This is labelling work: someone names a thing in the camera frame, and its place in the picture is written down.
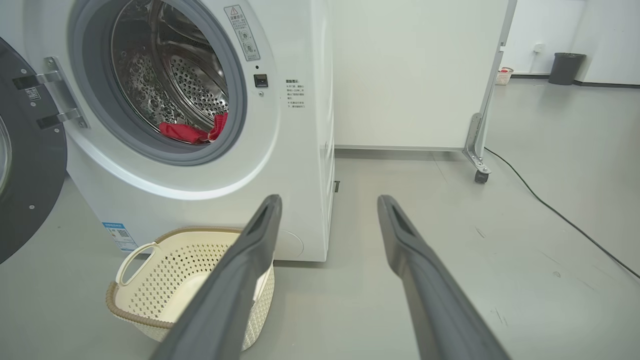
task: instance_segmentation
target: metal frame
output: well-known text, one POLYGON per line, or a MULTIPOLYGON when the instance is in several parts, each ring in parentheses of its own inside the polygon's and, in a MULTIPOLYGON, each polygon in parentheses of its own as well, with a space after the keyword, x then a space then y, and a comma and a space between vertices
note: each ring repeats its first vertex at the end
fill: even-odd
POLYGON ((467 159, 469 159, 469 161, 471 161, 478 172, 486 175, 491 174, 491 170, 486 166, 482 159, 486 131, 486 116, 489 109, 489 103, 493 95, 493 88, 495 87, 495 78, 498 74, 498 67, 500 67, 502 55, 504 54, 501 47, 507 44, 509 30, 511 29, 511 23, 513 22, 513 16, 515 14, 517 4, 518 0, 509 0, 509 3, 507 4, 504 22, 502 23, 502 31, 500 32, 498 46, 495 56, 493 57, 491 75, 489 76, 489 81, 487 82, 486 90, 484 91, 484 98, 482 105, 480 106, 480 112, 471 116, 467 142, 465 143, 465 147, 462 149, 462 153, 467 157, 467 159))

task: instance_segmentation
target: warning label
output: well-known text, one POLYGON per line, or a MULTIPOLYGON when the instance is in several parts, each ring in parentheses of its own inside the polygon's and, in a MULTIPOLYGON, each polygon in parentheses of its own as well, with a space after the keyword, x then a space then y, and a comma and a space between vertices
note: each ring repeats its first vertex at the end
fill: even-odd
POLYGON ((290 109, 305 108, 305 85, 297 79, 287 79, 287 107, 290 109))
POLYGON ((255 45, 253 34, 240 5, 228 6, 225 8, 225 12, 231 22, 231 26, 233 26, 236 31, 246 61, 260 60, 258 47, 255 45))

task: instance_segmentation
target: door hinge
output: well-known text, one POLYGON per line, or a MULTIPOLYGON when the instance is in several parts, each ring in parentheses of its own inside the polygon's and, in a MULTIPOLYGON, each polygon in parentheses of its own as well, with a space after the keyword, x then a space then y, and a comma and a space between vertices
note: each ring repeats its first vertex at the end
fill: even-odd
POLYGON ((51 71, 13 79, 15 87, 18 90, 24 90, 32 100, 40 98, 36 86, 45 85, 56 103, 58 114, 37 119, 36 123, 40 126, 40 129, 47 129, 62 122, 74 120, 79 127, 87 129, 89 125, 85 120, 82 109, 77 105, 78 101, 74 93, 69 88, 67 77, 62 70, 60 62, 54 56, 45 58, 44 61, 51 71))

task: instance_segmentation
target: qr code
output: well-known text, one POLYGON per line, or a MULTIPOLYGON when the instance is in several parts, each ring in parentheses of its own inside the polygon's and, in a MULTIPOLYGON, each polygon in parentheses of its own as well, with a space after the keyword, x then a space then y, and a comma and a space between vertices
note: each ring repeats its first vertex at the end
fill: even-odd
POLYGON ((25 89, 25 92, 27 93, 27 95, 29 96, 29 100, 31 101, 38 100, 40 98, 40 94, 38 93, 38 90, 36 88, 25 89))

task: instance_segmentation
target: sticker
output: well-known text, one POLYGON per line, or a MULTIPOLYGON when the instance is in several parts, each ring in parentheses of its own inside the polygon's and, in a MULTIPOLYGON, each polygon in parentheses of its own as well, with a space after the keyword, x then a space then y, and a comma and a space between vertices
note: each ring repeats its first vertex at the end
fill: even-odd
POLYGON ((296 79, 288 79, 287 82, 287 107, 290 109, 305 108, 305 86, 296 79))
POLYGON ((253 34, 249 28, 244 13, 240 5, 229 6, 225 8, 227 17, 231 22, 231 26, 234 27, 238 40, 242 46, 244 52, 244 58, 246 61, 260 60, 260 53, 258 53, 258 47, 255 45, 253 34))
POLYGON ((136 242, 133 241, 131 235, 129 235, 129 232, 124 228, 123 224, 103 222, 102 225, 104 225, 104 228, 109 231, 109 235, 111 235, 111 238, 116 242, 116 245, 118 245, 120 250, 133 251, 138 248, 136 242))
POLYGON ((24 89, 24 91, 27 93, 27 96, 29 96, 29 100, 34 101, 34 100, 40 99, 40 94, 38 93, 38 89, 28 88, 28 89, 24 89))

